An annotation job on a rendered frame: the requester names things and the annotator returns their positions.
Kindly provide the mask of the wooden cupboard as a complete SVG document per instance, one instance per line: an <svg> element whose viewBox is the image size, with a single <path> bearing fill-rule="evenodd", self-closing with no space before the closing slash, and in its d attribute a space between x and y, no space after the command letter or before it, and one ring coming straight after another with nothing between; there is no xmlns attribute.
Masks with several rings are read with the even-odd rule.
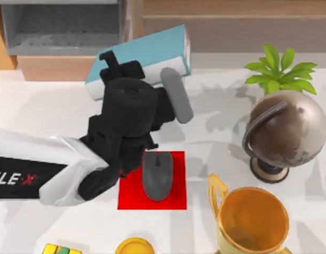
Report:
<svg viewBox="0 0 326 254"><path fill-rule="evenodd" d="M196 53L326 53L326 0L143 0L147 33L183 24Z"/></svg>

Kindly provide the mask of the light blue book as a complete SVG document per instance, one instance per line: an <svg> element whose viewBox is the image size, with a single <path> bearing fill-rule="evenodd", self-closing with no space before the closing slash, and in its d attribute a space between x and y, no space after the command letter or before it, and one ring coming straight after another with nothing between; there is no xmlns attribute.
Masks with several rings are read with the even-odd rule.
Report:
<svg viewBox="0 0 326 254"><path fill-rule="evenodd" d="M105 48L97 53L85 81L85 87L94 101L104 95L100 71L108 67L99 59L101 53L112 50L118 63L137 60L144 72L144 81L158 85L160 72L165 67L175 69L182 77L191 74L191 43L185 25L175 26L128 42Z"/></svg>

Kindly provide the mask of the pale wooden drawer front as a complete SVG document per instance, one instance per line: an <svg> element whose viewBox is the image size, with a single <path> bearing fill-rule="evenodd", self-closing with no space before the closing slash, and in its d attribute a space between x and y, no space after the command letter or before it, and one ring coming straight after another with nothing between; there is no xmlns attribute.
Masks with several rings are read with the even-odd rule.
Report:
<svg viewBox="0 0 326 254"><path fill-rule="evenodd" d="M85 81L94 56L17 56L26 81Z"/></svg>

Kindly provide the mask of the grey pierced drawer inside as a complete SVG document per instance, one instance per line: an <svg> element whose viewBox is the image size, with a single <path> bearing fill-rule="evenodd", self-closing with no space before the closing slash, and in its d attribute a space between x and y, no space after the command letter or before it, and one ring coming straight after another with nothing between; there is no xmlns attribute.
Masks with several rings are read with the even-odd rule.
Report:
<svg viewBox="0 0 326 254"><path fill-rule="evenodd" d="M6 48L17 56L94 56L122 41L122 0L0 0Z"/></svg>

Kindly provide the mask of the grey computer mouse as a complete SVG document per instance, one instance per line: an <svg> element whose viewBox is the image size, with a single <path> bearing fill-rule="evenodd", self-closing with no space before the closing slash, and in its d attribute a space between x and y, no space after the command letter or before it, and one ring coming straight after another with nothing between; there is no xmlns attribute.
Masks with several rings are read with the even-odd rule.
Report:
<svg viewBox="0 0 326 254"><path fill-rule="evenodd" d="M153 201L163 201L173 186L173 157L168 151L146 152L142 157L142 187Z"/></svg>

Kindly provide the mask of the red square mat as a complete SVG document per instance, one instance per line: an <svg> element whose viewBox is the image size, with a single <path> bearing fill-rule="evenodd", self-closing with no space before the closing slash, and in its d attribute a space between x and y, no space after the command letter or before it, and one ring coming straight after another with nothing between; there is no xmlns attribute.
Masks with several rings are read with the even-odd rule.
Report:
<svg viewBox="0 0 326 254"><path fill-rule="evenodd" d="M149 199L142 187L142 162L136 170L120 178L118 210L185 210L187 209L185 154L169 151L173 157L173 186L163 201Z"/></svg>

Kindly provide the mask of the brown globe on stand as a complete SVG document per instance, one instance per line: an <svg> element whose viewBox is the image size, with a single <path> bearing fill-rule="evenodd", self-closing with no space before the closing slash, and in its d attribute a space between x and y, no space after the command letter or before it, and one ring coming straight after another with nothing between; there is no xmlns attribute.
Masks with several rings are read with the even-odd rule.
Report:
<svg viewBox="0 0 326 254"><path fill-rule="evenodd" d="M291 167L314 159L325 141L326 116L319 104L306 94L281 90L254 105L242 148L259 180L279 183Z"/></svg>

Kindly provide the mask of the gold trophy cup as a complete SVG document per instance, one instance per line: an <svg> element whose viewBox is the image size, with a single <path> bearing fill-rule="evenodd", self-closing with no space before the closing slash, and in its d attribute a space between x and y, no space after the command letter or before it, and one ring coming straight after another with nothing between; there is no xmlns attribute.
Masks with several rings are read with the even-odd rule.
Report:
<svg viewBox="0 0 326 254"><path fill-rule="evenodd" d="M292 254L283 247L288 213L272 193L258 187L229 191L214 173L208 177L207 193L218 227L216 254Z"/></svg>

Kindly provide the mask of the yellow and green cube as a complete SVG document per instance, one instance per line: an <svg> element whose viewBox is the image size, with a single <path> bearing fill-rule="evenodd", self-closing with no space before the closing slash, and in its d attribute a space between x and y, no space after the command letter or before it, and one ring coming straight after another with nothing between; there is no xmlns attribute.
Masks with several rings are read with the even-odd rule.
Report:
<svg viewBox="0 0 326 254"><path fill-rule="evenodd" d="M42 254L82 254L81 251L47 243Z"/></svg>

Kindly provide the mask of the green leafy plant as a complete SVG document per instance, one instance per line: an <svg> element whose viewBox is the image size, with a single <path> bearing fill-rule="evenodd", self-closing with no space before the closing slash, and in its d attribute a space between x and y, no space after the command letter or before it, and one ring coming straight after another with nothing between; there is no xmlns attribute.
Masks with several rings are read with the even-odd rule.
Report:
<svg viewBox="0 0 326 254"><path fill-rule="evenodd" d="M246 85L257 84L263 89L264 94L281 90L294 90L308 92L316 95L316 90L311 84L311 74L318 65L313 62L300 62L293 64L295 50L288 48L283 54L269 43L263 45L265 55L257 62L245 65L245 68L255 72L255 75L245 80Z"/></svg>

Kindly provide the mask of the yellow round cup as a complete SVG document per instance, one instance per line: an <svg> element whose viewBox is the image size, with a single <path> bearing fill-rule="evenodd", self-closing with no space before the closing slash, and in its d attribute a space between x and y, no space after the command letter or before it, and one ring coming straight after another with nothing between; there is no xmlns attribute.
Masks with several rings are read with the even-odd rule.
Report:
<svg viewBox="0 0 326 254"><path fill-rule="evenodd" d="M115 254L155 254L155 250L146 239L130 237L119 244Z"/></svg>

